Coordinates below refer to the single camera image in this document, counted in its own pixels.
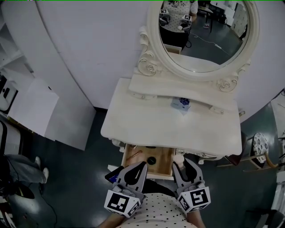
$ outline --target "mirror frame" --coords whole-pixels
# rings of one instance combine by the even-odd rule
[[[256,47],[260,32],[259,14],[256,4],[252,1],[243,1],[247,9],[249,19],[246,43],[241,46],[239,51],[221,68],[210,72],[194,72],[187,70],[175,63],[167,54],[159,34],[159,12],[161,1],[153,1],[150,4],[147,16],[148,39],[152,46],[152,51],[157,59],[173,74],[192,81],[213,81],[228,76],[238,76],[245,71],[245,67],[250,65],[250,57]]]

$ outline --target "white cable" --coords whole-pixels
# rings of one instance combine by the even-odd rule
[[[194,34],[194,33],[191,33],[194,38],[200,38],[201,40],[203,40],[201,37],[199,37],[198,35]],[[215,42],[210,42],[210,41],[206,41],[206,40],[203,40],[204,42],[207,42],[207,43],[212,43],[214,44],[218,49],[221,49],[223,52],[227,53],[225,50],[223,50],[218,44],[216,44]]]

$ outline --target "person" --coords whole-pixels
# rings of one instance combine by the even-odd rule
[[[41,160],[36,157],[35,162],[30,161],[23,155],[2,155],[0,157],[2,166],[0,172],[10,175],[13,182],[25,181],[28,183],[46,183],[49,177],[48,168],[41,171]]]
[[[130,218],[111,214],[98,228],[205,228],[200,212],[185,215],[170,189],[147,179],[142,192],[146,198]]]
[[[183,49],[188,41],[189,34],[177,27],[181,24],[181,19],[185,14],[192,17],[192,22],[196,20],[198,1],[164,1],[162,8],[167,9],[170,15],[169,23],[159,26],[163,43]]]

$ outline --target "vanity table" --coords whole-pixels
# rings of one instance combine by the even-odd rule
[[[138,66],[131,79],[119,79],[101,129],[102,136],[121,147],[123,166],[133,155],[136,161],[138,157],[147,160],[148,155],[131,152],[135,146],[157,149],[153,152],[156,160],[163,156],[159,151],[170,148],[165,166],[171,166],[173,155],[179,153],[200,156],[199,164],[241,153],[239,111],[232,92],[250,65],[259,36],[255,3],[244,4],[249,32],[240,49],[219,65],[167,52],[159,33],[162,3],[151,2],[147,26],[139,30],[142,54]],[[190,108],[174,108],[173,97],[189,99]],[[171,171],[150,172],[148,178],[173,179]]]

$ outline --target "floor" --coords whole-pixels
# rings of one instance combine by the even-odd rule
[[[203,16],[198,15],[196,21],[192,24],[191,33],[198,35],[205,41],[218,44],[226,53],[217,48],[215,44],[205,42],[190,34],[189,41],[192,46],[190,48],[185,47],[181,54],[209,60],[221,65],[237,52],[242,45],[242,41],[228,25],[221,24],[216,20],[213,21],[212,32],[210,33],[210,28],[203,28],[205,21],[206,19]]]
[[[105,115],[102,110],[96,113],[85,151],[38,135],[33,137],[32,149],[25,153],[32,160],[36,155],[40,156],[43,166],[50,170],[43,197],[54,207],[57,224],[54,226],[56,217],[41,198],[38,184],[32,184],[34,200],[11,198],[18,228],[96,227],[110,214],[103,208],[107,190],[111,188],[104,175],[108,173],[108,164],[120,165],[122,153],[100,134]],[[242,123],[241,129],[248,136],[263,133],[268,139],[270,158],[273,162],[278,161],[280,147],[270,104]],[[216,165],[216,162],[206,161],[201,166],[212,199],[212,203],[201,211],[206,227],[252,227],[247,224],[255,223],[257,218],[245,211],[270,208],[276,188],[276,171],[244,173],[243,170],[254,169],[250,162],[237,167],[217,168]],[[175,188],[172,181],[158,182],[172,190]]]

